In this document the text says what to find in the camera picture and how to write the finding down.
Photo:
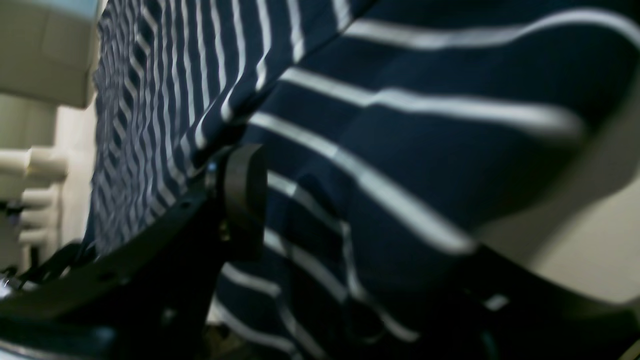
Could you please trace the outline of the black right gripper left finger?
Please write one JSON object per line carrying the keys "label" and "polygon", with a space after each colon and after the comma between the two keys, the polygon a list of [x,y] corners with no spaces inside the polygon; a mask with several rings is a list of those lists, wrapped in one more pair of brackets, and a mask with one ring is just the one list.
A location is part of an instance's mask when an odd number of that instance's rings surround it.
{"label": "black right gripper left finger", "polygon": [[226,262],[258,260],[267,170],[261,145],[227,146],[137,237],[1,301],[3,360],[191,360]]}

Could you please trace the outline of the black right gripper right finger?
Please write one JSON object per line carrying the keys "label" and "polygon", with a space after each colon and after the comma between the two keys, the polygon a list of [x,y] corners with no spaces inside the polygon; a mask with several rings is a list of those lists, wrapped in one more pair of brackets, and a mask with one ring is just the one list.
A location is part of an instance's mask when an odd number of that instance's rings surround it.
{"label": "black right gripper right finger", "polygon": [[450,280],[442,360],[637,360],[639,301],[595,300],[482,246]]}

